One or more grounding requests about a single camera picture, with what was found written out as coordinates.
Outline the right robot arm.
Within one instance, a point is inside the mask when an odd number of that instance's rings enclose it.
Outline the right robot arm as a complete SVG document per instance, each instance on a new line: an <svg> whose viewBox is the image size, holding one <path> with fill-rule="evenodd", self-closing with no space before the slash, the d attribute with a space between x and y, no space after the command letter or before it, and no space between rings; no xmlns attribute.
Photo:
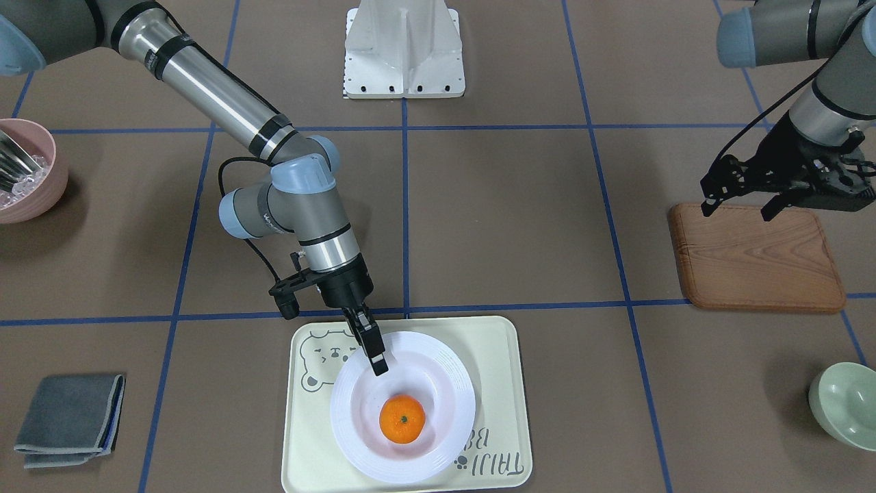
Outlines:
<svg viewBox="0 0 876 493"><path fill-rule="evenodd" d="M36 72L94 48L140 63L246 147L251 162L268 166L262 181L223 194L223 228L246 241L294 234L308 266L271 288L279 312L296 318L297 291L316 287L326 306L344 313L374 374L385 374L384 340L365 303L374 286L335 181L337 147L302 135L156 1L3 1L3 75Z"/></svg>

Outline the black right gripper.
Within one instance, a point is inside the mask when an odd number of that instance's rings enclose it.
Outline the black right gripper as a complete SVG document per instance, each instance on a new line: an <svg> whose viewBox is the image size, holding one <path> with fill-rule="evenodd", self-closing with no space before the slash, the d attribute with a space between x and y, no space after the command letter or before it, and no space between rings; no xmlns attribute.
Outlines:
<svg viewBox="0 0 876 493"><path fill-rule="evenodd" d="M348 327L363 349L375 377L384 375L388 365L381 328L365 302L374 290L374 284L364 256L358 255L335 270L318 273L317 287L325 306L342 309Z"/></svg>

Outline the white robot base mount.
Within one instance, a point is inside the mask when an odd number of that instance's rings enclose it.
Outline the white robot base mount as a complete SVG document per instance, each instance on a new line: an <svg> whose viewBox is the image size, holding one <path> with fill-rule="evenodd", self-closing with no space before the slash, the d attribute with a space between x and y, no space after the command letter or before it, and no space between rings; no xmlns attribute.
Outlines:
<svg viewBox="0 0 876 493"><path fill-rule="evenodd" d="M345 28L344 97L465 94L460 18L444 1L363 1L347 11Z"/></svg>

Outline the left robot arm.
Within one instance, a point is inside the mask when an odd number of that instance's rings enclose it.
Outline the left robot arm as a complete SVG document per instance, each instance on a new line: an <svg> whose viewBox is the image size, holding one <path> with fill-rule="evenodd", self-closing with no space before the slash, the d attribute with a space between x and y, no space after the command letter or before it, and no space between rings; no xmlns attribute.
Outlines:
<svg viewBox="0 0 876 493"><path fill-rule="evenodd" d="M765 221L791 207L856 212L874 202L874 162L861 151L875 118L873 1L755 1L725 14L720 63L747 68L822 60L753 156L722 149L701 178L701 211L769 192Z"/></svg>

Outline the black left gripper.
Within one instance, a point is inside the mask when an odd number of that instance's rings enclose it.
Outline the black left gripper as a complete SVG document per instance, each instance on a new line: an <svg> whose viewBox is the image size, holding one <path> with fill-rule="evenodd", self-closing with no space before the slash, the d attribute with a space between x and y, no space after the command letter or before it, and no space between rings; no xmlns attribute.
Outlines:
<svg viewBox="0 0 876 493"><path fill-rule="evenodd" d="M784 115L764 137L753 157L733 155L715 160L701 178L703 216L723 203L751 192L774 197L761 208L764 222L791 207L857 212L874 203L874 165L864 159L863 131L846 132L838 147L808 140Z"/></svg>

